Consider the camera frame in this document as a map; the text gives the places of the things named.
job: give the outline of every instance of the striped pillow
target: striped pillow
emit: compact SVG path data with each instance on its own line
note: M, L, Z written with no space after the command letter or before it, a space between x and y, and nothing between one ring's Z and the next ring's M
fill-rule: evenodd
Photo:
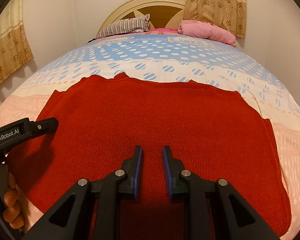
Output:
M126 34L138 29L143 30L144 32L148 32L149 19L150 19L150 14L147 14L132 19L123 19L114 22L109 26L103 28L96 38L99 39L99 38L112 36L112 35Z

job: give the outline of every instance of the mattress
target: mattress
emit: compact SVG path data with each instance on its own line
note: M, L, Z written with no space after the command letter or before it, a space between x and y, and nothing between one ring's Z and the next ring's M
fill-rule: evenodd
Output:
M291 240L298 233L300 107L273 74L232 46L165 32L96 40L52 61L27 79L0 106L0 127L25 117L36 120L54 90L65 91L90 75L113 78L122 72L153 82L194 80L238 91L262 118L269 118L292 213L290 229L281 239ZM30 228L42 213L22 193L20 198L23 209L27 209L26 228Z

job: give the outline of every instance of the triangular cutout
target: triangular cutout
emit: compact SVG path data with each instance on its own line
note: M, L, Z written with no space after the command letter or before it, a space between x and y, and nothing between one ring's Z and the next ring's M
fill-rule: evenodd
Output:
M251 225L255 222L252 215L245 209L245 207L237 200L234 195L229 195L229 200L232 205L235 220L239 228Z
M72 194L58 210L49 218L49 222L61 227L66 227L71 210L75 201L75 195Z

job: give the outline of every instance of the rolled pink blanket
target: rolled pink blanket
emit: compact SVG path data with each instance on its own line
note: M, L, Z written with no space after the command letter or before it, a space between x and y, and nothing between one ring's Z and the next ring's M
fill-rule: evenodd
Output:
M219 41L231 46L234 46L236 43L235 36L231 32L224 30L213 23L182 20L179 24L178 32L186 36Z

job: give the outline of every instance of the bed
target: bed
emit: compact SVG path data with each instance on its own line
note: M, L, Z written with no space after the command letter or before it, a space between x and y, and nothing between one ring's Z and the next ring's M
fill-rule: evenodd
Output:
M177 29L186 0L131 0L104 22L151 14L151 28ZM125 72L153 82L194 80L238 91L262 118L271 120L288 192L292 220L281 237L293 239L300 230L300 107L285 86L240 50L216 41L169 31L117 35L85 44L52 61L27 79L0 106L0 127L28 117L36 120L54 90L65 91L83 77L107 79ZM26 228L42 213L21 194Z

